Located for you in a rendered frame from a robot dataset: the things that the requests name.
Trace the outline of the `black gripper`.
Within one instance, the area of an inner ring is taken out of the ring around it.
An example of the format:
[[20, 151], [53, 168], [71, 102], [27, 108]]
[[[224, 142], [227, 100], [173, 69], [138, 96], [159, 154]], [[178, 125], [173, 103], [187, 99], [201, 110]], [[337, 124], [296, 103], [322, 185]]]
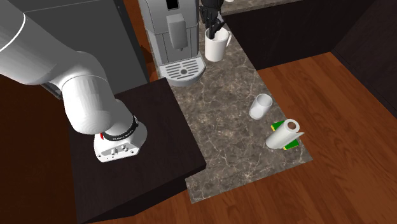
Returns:
[[215, 24], [217, 31], [219, 31], [225, 24], [225, 21], [221, 16], [223, 0], [201, 0], [201, 3], [202, 5], [199, 6], [199, 12], [202, 23], [205, 25], [206, 29], [209, 29], [209, 38], [213, 39], [216, 32]]

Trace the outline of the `white mug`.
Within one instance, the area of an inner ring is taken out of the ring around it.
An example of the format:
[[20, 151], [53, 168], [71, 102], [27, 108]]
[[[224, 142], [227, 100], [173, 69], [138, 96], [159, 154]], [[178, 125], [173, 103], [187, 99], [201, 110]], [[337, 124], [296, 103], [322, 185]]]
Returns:
[[213, 39], [209, 38], [209, 29], [205, 31], [205, 57], [211, 62], [223, 59], [227, 46], [230, 44], [232, 32], [221, 28]]

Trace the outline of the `grey coffee machine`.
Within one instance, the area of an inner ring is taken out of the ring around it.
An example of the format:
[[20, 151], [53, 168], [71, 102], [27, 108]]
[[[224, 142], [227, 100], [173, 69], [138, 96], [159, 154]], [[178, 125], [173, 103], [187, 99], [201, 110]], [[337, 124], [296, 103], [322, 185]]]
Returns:
[[203, 75], [199, 51], [199, 0], [138, 0], [158, 74], [187, 87]]

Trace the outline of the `dark kitchen cabinet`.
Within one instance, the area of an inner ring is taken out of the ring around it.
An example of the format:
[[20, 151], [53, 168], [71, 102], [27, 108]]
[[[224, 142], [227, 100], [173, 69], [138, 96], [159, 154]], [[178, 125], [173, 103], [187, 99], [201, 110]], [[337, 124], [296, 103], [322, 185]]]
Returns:
[[255, 69], [331, 52], [397, 118], [397, 0], [235, 0], [223, 18]]

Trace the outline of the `white cup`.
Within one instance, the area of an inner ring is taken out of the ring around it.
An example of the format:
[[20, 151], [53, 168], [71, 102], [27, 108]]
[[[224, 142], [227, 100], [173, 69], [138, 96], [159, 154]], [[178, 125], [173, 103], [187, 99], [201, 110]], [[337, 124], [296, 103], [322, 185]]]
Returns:
[[268, 94], [259, 94], [254, 99], [250, 109], [249, 115], [252, 119], [260, 120], [270, 110], [273, 100]]

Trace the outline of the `green sponge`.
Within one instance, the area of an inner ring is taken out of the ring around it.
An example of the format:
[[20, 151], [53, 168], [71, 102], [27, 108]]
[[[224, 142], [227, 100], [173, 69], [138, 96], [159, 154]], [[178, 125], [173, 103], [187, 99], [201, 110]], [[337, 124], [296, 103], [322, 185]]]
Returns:
[[[273, 131], [276, 131], [282, 124], [284, 123], [284, 120], [273, 123], [271, 125], [271, 128]], [[299, 142], [297, 139], [294, 139], [293, 141], [291, 141], [290, 143], [288, 143], [286, 146], [283, 147], [283, 150], [289, 150], [292, 148], [295, 148], [299, 145]]]

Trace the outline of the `dark robot stand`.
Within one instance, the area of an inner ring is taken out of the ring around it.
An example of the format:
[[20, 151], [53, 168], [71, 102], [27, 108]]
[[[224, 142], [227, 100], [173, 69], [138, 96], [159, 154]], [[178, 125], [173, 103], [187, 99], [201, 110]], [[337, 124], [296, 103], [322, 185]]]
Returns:
[[138, 214], [186, 190], [206, 162], [165, 78], [116, 94], [147, 130], [136, 156], [102, 163], [92, 136], [69, 129], [77, 224]]

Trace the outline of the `white paper towel roll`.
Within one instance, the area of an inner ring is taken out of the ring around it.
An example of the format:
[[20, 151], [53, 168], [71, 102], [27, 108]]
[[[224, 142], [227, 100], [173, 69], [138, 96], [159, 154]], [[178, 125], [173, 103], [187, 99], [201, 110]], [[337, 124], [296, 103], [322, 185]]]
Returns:
[[294, 119], [284, 120], [284, 123], [266, 138], [266, 145], [272, 149], [282, 149], [288, 143], [303, 135], [300, 125]]

